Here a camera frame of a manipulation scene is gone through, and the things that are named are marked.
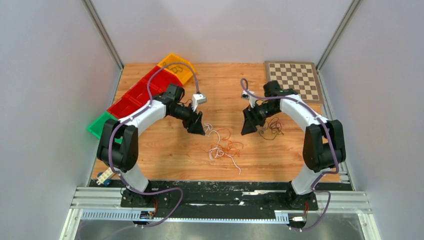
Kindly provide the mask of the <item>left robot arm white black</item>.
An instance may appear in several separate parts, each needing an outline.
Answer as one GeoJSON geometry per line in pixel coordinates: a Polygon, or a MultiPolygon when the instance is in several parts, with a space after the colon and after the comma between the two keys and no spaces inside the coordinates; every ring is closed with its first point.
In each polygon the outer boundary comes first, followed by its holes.
{"type": "Polygon", "coordinates": [[[166,91],[153,96],[132,115],[119,120],[108,119],[103,125],[96,157],[134,192],[133,200],[140,207],[147,207],[153,201],[153,193],[147,190],[149,180],[137,165],[141,133],[155,122],[171,116],[181,120],[188,133],[205,135],[203,114],[197,108],[207,102],[206,96],[193,94],[192,102],[184,105],[180,102],[184,94],[183,87],[169,84],[166,91]]]}

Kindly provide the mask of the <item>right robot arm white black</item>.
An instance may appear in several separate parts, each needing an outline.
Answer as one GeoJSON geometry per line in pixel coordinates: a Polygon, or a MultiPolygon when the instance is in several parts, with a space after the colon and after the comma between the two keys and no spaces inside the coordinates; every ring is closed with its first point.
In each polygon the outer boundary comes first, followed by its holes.
{"type": "Polygon", "coordinates": [[[263,86],[264,95],[257,96],[248,89],[248,81],[240,80],[242,98],[249,101],[243,112],[242,135],[255,133],[267,118],[278,113],[289,116],[304,132],[302,157],[304,165],[290,182],[285,195],[286,204],[298,209],[306,201],[324,175],[338,174],[340,163],[346,159],[343,125],[329,120],[309,107],[292,88],[282,89],[276,80],[263,86]]]}

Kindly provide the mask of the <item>yellow plastic bin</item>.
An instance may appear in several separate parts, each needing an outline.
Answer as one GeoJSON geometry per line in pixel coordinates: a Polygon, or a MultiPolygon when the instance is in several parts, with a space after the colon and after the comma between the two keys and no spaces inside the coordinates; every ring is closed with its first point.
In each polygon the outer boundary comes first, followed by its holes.
{"type": "Polygon", "coordinates": [[[163,67],[167,64],[171,65],[166,67],[166,71],[176,76],[182,85],[185,85],[189,80],[191,80],[196,73],[191,62],[175,53],[169,53],[157,64],[157,66],[163,67]]]}

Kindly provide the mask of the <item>red plastic bin far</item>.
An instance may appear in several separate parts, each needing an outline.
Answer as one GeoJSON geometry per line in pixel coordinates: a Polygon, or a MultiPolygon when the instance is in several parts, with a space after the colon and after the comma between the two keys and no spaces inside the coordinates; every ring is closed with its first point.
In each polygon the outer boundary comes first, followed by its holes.
{"type": "Polygon", "coordinates": [[[175,74],[165,69],[157,73],[158,70],[160,70],[160,67],[155,66],[141,79],[142,93],[146,93],[148,95],[149,89],[152,95],[157,95],[166,91],[169,84],[174,84],[180,87],[183,86],[175,74]]]}

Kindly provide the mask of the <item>red plastic bin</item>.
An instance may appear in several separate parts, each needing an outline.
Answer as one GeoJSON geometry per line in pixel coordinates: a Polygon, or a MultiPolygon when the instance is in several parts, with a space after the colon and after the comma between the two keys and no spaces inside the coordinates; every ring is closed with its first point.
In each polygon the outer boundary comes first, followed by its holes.
{"type": "Polygon", "coordinates": [[[174,84],[180,87],[183,86],[175,74],[165,69],[157,73],[158,70],[160,70],[160,67],[155,66],[141,79],[142,93],[146,93],[148,95],[149,89],[152,95],[157,95],[166,91],[169,84],[174,84]]]}
{"type": "Polygon", "coordinates": [[[133,114],[146,104],[146,101],[137,100],[134,97],[124,95],[117,102],[111,105],[107,112],[116,119],[121,119],[133,114]]]}
{"type": "Polygon", "coordinates": [[[151,96],[148,93],[147,82],[142,80],[135,83],[124,95],[135,100],[141,107],[151,100],[151,96]]]}

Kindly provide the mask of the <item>red plastic bin middle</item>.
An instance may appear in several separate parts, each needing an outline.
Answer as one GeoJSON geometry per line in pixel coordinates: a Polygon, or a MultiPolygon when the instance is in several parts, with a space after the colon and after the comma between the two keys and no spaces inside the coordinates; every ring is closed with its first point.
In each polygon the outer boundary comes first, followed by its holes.
{"type": "Polygon", "coordinates": [[[148,93],[147,82],[142,80],[135,83],[124,95],[135,100],[141,107],[151,100],[151,96],[148,93]]]}

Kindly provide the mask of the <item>red plastic bin near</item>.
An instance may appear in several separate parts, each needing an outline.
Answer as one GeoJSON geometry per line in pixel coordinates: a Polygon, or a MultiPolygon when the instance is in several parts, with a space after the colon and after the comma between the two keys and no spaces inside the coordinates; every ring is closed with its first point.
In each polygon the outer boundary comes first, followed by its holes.
{"type": "Polygon", "coordinates": [[[107,112],[116,119],[121,119],[133,114],[146,104],[146,101],[137,100],[134,97],[124,95],[117,102],[111,105],[107,112]]]}

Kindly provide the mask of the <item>wooden chessboard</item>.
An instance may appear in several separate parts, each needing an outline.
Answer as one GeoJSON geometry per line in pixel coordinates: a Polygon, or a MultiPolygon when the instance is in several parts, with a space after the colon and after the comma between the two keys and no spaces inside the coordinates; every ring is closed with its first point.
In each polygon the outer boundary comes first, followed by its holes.
{"type": "Polygon", "coordinates": [[[282,89],[293,89],[308,104],[324,104],[316,65],[304,61],[264,62],[266,82],[277,81],[282,89]]]}

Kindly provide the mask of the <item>green plastic bin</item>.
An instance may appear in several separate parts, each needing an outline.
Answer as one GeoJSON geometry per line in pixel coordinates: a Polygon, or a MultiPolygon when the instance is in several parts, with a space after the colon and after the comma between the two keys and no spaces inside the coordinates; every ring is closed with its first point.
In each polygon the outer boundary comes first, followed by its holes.
{"type": "Polygon", "coordinates": [[[113,116],[108,111],[102,113],[96,120],[94,120],[91,124],[86,128],[89,133],[91,133],[95,138],[100,140],[104,124],[107,120],[112,119],[117,121],[118,119],[113,116]]]}

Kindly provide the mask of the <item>small white blue toy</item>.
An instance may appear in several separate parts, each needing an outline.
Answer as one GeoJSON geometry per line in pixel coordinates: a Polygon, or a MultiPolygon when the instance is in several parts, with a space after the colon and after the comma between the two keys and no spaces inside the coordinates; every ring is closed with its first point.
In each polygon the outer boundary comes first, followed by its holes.
{"type": "Polygon", "coordinates": [[[103,185],[108,187],[111,184],[111,178],[115,175],[112,169],[109,167],[104,172],[97,174],[96,184],[98,186],[103,185]]]}

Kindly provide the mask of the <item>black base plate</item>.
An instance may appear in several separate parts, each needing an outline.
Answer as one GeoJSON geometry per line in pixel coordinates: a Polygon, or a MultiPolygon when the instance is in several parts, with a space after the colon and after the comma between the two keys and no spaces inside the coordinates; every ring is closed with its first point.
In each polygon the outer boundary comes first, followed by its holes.
{"type": "Polygon", "coordinates": [[[318,210],[315,195],[291,206],[286,203],[288,182],[236,181],[173,181],[153,180],[148,191],[173,189],[154,196],[129,193],[120,180],[110,181],[109,188],[118,188],[119,206],[128,208],[155,208],[156,217],[162,218],[178,206],[172,218],[199,219],[271,219],[275,210],[318,210]]]}

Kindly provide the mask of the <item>aluminium frame rail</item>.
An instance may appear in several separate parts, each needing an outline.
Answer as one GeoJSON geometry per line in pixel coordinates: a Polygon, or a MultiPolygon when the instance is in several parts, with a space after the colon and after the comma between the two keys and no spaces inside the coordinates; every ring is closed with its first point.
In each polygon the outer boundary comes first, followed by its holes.
{"type": "Polygon", "coordinates": [[[289,207],[284,202],[284,190],[248,190],[218,191],[217,189],[193,191],[185,188],[183,196],[180,192],[170,191],[153,196],[146,202],[142,196],[130,194],[126,196],[124,189],[119,187],[79,187],[77,188],[70,207],[72,209],[105,209],[105,210],[141,210],[152,211],[163,209],[172,210],[175,205],[183,207],[254,207],[256,210],[282,211],[286,213],[301,213],[305,208],[309,212],[321,213],[372,213],[368,198],[361,191],[331,191],[316,193],[300,207],[289,207]]]}

